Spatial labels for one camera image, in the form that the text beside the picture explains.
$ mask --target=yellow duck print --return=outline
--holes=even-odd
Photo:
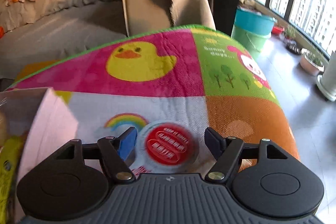
[[[165,76],[176,64],[176,56],[158,56],[149,42],[129,42],[117,47],[106,63],[109,75],[124,81],[144,82]]]

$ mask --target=gray tile floor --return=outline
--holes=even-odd
[[[295,136],[301,162],[325,187],[316,213],[325,224],[336,223],[336,102],[326,100],[315,77],[300,66],[300,56],[272,36],[256,60],[283,108]]]

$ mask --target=red label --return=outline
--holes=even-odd
[[[193,152],[192,136],[186,129],[176,124],[164,123],[148,134],[146,150],[158,163],[179,165]]]

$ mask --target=play mat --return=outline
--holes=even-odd
[[[203,26],[112,42],[62,60],[11,89],[46,86],[78,119],[83,143],[134,126],[135,174],[204,174],[214,163],[204,144],[207,127],[250,143],[269,138],[298,157],[285,115],[257,63],[238,42]]]

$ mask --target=pink square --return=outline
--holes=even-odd
[[[115,49],[120,46],[127,47],[130,42],[149,42],[156,48],[153,50],[154,53],[156,52],[153,58],[175,56],[173,59],[176,60],[176,63],[164,76],[154,80],[130,81],[113,77],[107,72],[106,63]],[[132,67],[127,74],[132,74]],[[152,34],[94,50],[29,77],[19,82],[15,87],[25,89],[45,86],[62,91],[113,95],[204,96],[196,45],[192,33],[186,29]]]

